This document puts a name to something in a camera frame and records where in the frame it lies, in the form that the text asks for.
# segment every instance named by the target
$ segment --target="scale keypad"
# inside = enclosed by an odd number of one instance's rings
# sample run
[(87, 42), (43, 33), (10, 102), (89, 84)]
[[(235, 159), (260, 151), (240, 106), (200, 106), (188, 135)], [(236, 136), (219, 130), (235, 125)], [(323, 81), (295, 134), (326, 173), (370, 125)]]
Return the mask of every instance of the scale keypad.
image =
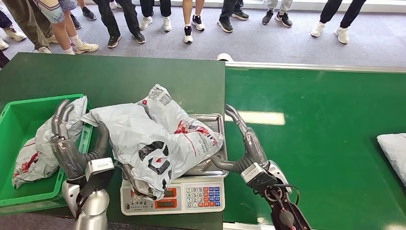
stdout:
[(220, 186), (186, 188), (187, 208), (208, 208), (221, 206)]

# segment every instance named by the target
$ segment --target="black sneaker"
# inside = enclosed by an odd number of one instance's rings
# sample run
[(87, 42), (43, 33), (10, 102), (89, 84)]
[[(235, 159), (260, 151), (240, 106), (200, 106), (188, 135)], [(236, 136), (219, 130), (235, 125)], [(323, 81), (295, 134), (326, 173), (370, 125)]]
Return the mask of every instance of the black sneaker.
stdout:
[(76, 19), (76, 17), (73, 14), (71, 14), (70, 17), (72, 18), (73, 24), (75, 25), (75, 28), (77, 30), (82, 28), (82, 25), (80, 24), (80, 22)]
[(192, 28), (190, 26), (185, 26), (185, 36), (183, 36), (183, 42), (186, 44), (191, 44), (193, 42)]
[(192, 25), (196, 26), (196, 30), (203, 32), (206, 28), (202, 23), (202, 18), (200, 15), (193, 15), (192, 17)]
[(137, 41), (138, 44), (144, 44), (146, 42), (145, 37), (142, 35), (141, 32), (133, 34), (133, 36), (135, 37), (135, 40)]
[(223, 23), (223, 22), (221, 22), (221, 21), (218, 21), (218, 22), (217, 22), (217, 25), (220, 26), (220, 28), (221, 28), (224, 32), (226, 32), (226, 33), (231, 33), (231, 32), (233, 32), (233, 27), (231, 26), (230, 21), (225, 22), (225, 23)]
[(118, 45), (118, 41), (120, 41), (120, 36), (110, 36), (109, 43), (107, 43), (108, 48), (114, 48)]
[(235, 17), (235, 18), (238, 18), (238, 19), (240, 19), (240, 20), (245, 21), (245, 20), (248, 20), (249, 15), (246, 14), (246, 13), (244, 13), (243, 11), (240, 11), (240, 12), (234, 12), (234, 13), (231, 15), (231, 17)]
[(265, 17), (262, 19), (262, 24), (264, 25), (268, 25), (269, 21), (271, 20), (273, 16), (273, 11), (268, 10), (267, 14), (265, 15)]
[(97, 16), (93, 12), (91, 12), (87, 7), (83, 7), (82, 12), (83, 16), (89, 18), (92, 21), (97, 19)]
[(279, 21), (282, 23), (282, 25), (286, 27), (291, 27), (293, 25), (292, 21), (289, 20), (288, 14), (284, 13), (282, 16), (279, 15), (279, 13), (276, 15), (275, 20)]

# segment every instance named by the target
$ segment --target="white sock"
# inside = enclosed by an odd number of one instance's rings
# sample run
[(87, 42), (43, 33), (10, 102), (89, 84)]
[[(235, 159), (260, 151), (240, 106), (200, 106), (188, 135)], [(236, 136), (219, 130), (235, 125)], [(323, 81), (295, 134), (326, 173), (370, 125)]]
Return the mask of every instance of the white sock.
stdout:
[(73, 37), (70, 37), (69, 39), (74, 46), (79, 46), (79, 47), (82, 46), (82, 41), (80, 40), (79, 35), (75, 35)]
[(64, 54), (75, 54), (74, 52), (73, 52), (73, 50), (72, 50), (72, 47), (70, 47), (69, 49), (67, 49), (67, 50), (63, 50), (64, 51)]

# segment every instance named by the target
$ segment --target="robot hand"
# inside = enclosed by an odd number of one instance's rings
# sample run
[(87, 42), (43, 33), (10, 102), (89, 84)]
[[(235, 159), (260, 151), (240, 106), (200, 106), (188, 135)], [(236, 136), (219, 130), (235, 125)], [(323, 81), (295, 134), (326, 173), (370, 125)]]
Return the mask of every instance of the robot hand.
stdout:
[[(311, 230), (305, 217), (297, 207), (299, 191), (288, 184), (279, 166), (267, 160), (264, 150), (254, 130), (247, 126), (237, 110), (230, 105), (225, 106), (225, 112), (240, 129), (243, 137), (245, 154), (236, 162), (224, 161), (217, 156), (210, 159), (220, 169), (240, 173), (248, 187), (265, 198), (271, 207), (271, 220), (276, 230)], [(297, 199), (293, 204), (288, 194), (291, 187), (296, 189)]]
[(69, 139), (66, 122), (73, 105), (62, 101), (52, 116), (52, 151), (67, 180), (62, 184), (62, 195), (73, 216), (77, 219), (77, 230), (107, 230), (106, 211), (109, 195), (105, 188), (114, 173), (111, 158), (105, 157), (109, 140), (107, 127), (99, 124), (99, 139), (88, 154), (81, 154)]

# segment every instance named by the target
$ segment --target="shorts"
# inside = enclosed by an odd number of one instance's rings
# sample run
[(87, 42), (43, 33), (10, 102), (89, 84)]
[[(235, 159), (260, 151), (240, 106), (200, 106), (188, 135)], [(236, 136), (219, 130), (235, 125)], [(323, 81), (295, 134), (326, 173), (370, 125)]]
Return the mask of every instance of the shorts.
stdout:
[(64, 12), (74, 10), (77, 6), (76, 0), (34, 0), (41, 12), (50, 23), (61, 23), (64, 21)]

